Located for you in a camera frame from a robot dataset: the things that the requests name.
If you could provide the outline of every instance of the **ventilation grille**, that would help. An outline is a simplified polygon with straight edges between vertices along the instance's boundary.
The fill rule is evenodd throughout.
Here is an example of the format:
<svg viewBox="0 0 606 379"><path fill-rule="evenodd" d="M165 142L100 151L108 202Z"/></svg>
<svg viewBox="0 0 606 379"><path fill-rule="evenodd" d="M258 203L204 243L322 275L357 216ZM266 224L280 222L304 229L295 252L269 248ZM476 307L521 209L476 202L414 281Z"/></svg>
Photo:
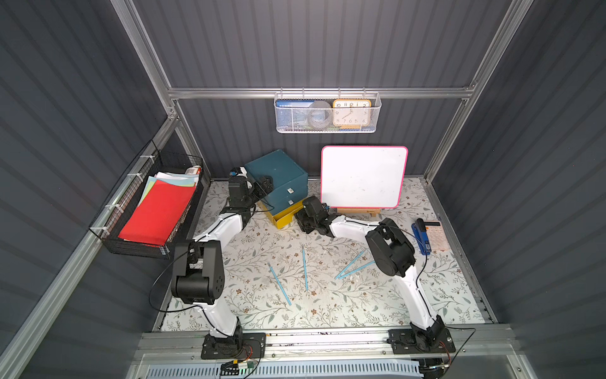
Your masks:
<svg viewBox="0 0 606 379"><path fill-rule="evenodd" d="M147 378L178 379L195 378L210 379L219 377L220 363L198 364L154 364L147 373ZM222 375L225 378L244 378L251 370L241 370L239 375ZM300 361L300 362L268 362L261 365L250 375L250 378L328 378L340 376L388 375L392 377L422 378L419 373L419 363L408 360L334 360L334 361Z"/></svg>

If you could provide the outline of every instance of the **clock face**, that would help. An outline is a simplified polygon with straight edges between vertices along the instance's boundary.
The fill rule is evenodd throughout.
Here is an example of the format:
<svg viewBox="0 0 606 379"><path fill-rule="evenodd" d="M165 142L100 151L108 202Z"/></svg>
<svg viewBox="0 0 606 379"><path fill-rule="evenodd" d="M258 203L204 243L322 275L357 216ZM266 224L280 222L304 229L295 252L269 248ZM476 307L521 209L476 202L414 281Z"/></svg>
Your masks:
<svg viewBox="0 0 606 379"><path fill-rule="evenodd" d="M333 125L343 129L360 128L370 123L370 100L337 99L333 102Z"/></svg>

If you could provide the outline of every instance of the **floral tablecloth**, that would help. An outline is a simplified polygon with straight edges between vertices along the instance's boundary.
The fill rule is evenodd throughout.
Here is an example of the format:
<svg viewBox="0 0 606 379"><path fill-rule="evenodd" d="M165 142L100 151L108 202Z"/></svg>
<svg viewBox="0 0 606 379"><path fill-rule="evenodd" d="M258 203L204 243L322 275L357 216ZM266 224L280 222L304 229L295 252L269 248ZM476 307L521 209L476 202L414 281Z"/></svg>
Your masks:
<svg viewBox="0 0 606 379"><path fill-rule="evenodd" d="M309 195L318 193L319 181L310 181ZM197 232L205 230L216 219L227 196L227 182L212 183ZM413 219L436 219L417 178L404 180L397 208L383 210L374 218L367 214L352 216L367 221L389 217L409 232ZM413 245L420 270L425 257L419 253L417 244ZM305 290L303 249L309 290ZM408 324L408 310L393 278L384 275L375 265L347 278L335 279L363 251L350 270L372 261L365 244L344 238L331 239L317 232L306 235L296 221L278 230L263 213L257 213L223 251L226 274L223 296L248 330ZM292 305L288 305L268 264L274 268ZM432 252L419 282L445 323L484 323L450 250ZM179 299L171 299L169 310L183 307ZM198 329L207 329L207 326L203 316L194 309L167 314L161 328Z"/></svg>

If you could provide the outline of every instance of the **paper stack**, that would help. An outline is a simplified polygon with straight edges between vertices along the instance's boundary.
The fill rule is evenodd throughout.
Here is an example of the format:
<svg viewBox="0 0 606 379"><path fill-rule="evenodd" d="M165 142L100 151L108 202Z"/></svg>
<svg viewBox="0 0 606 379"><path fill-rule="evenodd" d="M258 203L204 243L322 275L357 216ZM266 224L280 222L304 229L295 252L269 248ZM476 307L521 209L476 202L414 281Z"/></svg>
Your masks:
<svg viewBox="0 0 606 379"><path fill-rule="evenodd" d="M118 237L127 241L164 245L189 204L198 178L197 173L167 172L148 177L139 204Z"/></svg>

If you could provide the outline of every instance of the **red paper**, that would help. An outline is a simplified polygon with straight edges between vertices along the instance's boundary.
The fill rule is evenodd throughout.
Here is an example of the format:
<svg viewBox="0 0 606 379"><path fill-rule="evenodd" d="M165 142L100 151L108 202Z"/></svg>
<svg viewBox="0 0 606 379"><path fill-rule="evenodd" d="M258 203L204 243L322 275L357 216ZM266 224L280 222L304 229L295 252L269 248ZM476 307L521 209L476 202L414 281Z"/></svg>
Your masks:
<svg viewBox="0 0 606 379"><path fill-rule="evenodd" d="M181 187L158 180L137 207L118 237L163 245L183 215L196 187Z"/></svg>

